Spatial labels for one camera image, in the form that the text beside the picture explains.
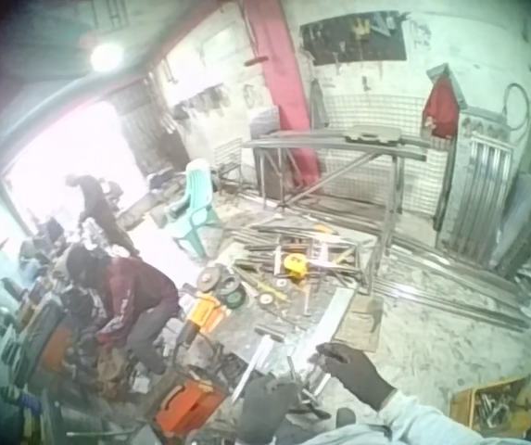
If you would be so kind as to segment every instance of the person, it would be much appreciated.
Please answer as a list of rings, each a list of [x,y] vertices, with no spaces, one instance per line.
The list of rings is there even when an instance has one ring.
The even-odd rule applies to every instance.
[[[92,218],[103,230],[109,243],[124,247],[134,257],[139,256],[139,250],[135,248],[132,240],[117,224],[117,219],[105,197],[102,185],[94,176],[70,174],[66,177],[66,185],[70,187],[79,186],[82,190],[84,209],[80,215],[79,223]]]
[[[166,363],[153,342],[181,310],[172,280],[138,258],[99,257],[80,244],[70,248],[66,269],[76,284],[98,292],[105,306],[98,344],[125,348],[150,372],[164,374]]]
[[[362,403],[378,412],[384,426],[343,426],[306,441],[280,438],[280,425],[296,399],[299,387],[288,379],[265,376],[252,381],[238,421],[239,445],[522,445],[519,439],[484,439],[472,429],[456,423],[436,408],[424,406],[392,387],[360,350],[338,343],[317,347],[323,369],[337,378]]]

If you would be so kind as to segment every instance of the red pillar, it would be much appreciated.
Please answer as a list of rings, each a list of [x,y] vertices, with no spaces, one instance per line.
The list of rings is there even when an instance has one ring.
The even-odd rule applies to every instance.
[[[282,130],[308,130],[307,100],[279,0],[245,0],[245,11],[257,42],[256,56],[269,58],[261,66],[273,103],[280,109]],[[294,154],[304,184],[317,181],[320,173],[316,152],[300,148]]]

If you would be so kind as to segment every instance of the green plastic chair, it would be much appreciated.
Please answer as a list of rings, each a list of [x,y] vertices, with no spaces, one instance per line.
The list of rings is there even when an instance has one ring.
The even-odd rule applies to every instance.
[[[201,259],[206,259],[208,254],[199,237],[199,228],[223,227],[212,201],[213,185],[209,163],[205,159],[192,160],[186,168],[183,198],[166,208],[169,219],[167,230],[180,249],[185,250],[182,241],[186,241]]]

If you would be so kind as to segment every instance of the gloved hand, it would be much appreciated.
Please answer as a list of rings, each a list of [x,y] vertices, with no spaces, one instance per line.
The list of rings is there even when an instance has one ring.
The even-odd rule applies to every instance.
[[[379,411],[395,390],[378,374],[376,367],[361,350],[339,343],[317,346],[322,366],[361,402]]]
[[[238,440],[245,445],[271,443],[299,390],[297,381],[272,375],[250,382],[238,421]]]

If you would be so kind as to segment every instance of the red garment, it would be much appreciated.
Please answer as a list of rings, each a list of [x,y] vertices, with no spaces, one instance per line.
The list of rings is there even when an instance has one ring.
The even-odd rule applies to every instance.
[[[452,90],[452,83],[447,74],[442,74],[425,103],[422,125],[432,118],[432,136],[447,138],[457,133],[459,126],[459,103]]]
[[[105,271],[109,321],[96,333],[99,343],[124,344],[139,314],[161,301],[179,305],[179,291],[168,276],[138,258],[114,258]]]

